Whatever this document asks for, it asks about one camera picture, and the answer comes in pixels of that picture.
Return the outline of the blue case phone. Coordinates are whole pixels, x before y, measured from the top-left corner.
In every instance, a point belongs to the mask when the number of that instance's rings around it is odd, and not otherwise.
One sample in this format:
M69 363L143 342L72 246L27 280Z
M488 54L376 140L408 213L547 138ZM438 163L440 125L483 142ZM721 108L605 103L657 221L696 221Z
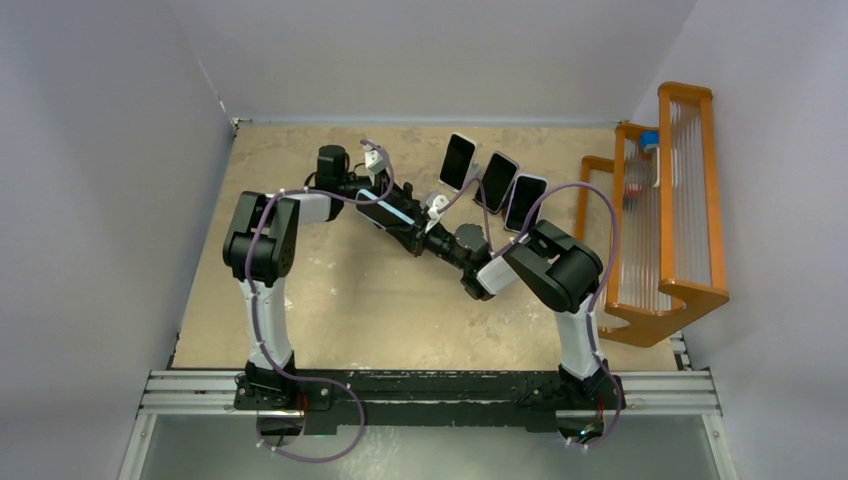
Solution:
M357 211L381 229L408 230L415 226L415 221L410 216L385 200L373 203L377 196L369 190L358 190L355 199L357 201L369 200L368 204L358 204L356 206Z

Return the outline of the white case phone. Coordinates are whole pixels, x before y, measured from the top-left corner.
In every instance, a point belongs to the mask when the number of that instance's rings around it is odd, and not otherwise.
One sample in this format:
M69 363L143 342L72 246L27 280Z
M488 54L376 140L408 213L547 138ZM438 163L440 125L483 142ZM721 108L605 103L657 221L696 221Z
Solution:
M438 180L453 191L462 188L473 164L477 144L460 133L452 133L445 150Z

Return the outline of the purple case phone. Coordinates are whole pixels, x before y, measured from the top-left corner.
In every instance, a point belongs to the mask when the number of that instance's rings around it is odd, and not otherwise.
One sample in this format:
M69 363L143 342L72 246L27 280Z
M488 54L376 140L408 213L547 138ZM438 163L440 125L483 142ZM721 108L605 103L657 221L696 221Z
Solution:
M518 172L519 164L515 160L503 152L494 152L483 173L482 186L477 189L474 201L489 213L500 212Z

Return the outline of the lilac case phone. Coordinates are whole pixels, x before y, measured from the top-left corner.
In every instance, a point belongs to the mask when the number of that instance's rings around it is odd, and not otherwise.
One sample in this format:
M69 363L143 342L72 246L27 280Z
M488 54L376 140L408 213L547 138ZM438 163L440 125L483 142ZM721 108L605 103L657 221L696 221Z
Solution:
M526 220L528 226L532 227L539 216L539 209L530 213L533 204L547 190L548 180L542 176L522 173L519 174L508 195L505 213L503 214L504 229L511 232L520 232Z

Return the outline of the black round base phone stand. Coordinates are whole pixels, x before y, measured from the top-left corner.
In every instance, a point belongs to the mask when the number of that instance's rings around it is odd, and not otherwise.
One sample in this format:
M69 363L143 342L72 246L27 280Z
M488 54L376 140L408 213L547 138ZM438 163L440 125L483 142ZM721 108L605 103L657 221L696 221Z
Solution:
M413 187L413 185L412 185L411 183L409 183L409 182L404 182L404 183L403 183L403 184L402 184L402 185L398 188L398 196L399 196L399 197L400 197L400 198L401 198L404 202L412 202L412 201L414 200L413 193L414 193L414 187Z

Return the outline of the silver metal phone stand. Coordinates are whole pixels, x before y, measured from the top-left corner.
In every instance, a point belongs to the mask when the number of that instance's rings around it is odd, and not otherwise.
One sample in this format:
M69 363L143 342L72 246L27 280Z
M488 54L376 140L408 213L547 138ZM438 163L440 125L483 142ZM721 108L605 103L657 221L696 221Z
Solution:
M475 178L478 177L480 170L480 165L478 162L473 161L466 172L466 177L464 179L463 189L467 190L469 186L475 182Z

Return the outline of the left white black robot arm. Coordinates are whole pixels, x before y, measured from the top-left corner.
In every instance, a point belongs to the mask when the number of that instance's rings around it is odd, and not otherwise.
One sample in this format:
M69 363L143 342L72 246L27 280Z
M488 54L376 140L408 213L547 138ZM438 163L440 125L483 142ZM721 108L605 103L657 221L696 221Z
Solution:
M388 197L394 172L388 153L363 140L365 174L355 173L344 147L320 147L316 170L298 189L240 194L223 246L223 260L245 299L252 345L237 378L239 409L293 408L308 378L298 375L287 332L285 285L300 227L334 220L345 204Z

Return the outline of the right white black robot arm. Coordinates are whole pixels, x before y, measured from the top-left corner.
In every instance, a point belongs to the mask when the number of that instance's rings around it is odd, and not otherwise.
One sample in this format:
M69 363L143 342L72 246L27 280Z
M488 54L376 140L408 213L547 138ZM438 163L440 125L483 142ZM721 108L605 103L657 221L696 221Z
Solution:
M482 227L445 229L441 215L450 202L438 195L427 203L402 191L379 198L374 189L354 195L358 211L414 256L429 252L461 271L475 300L489 300L521 281L554 315L560 340L561 392L576 407L596 399L601 388L623 394L599 345L595 307L610 273L585 243L538 218L545 191L529 207L515 240L494 252Z

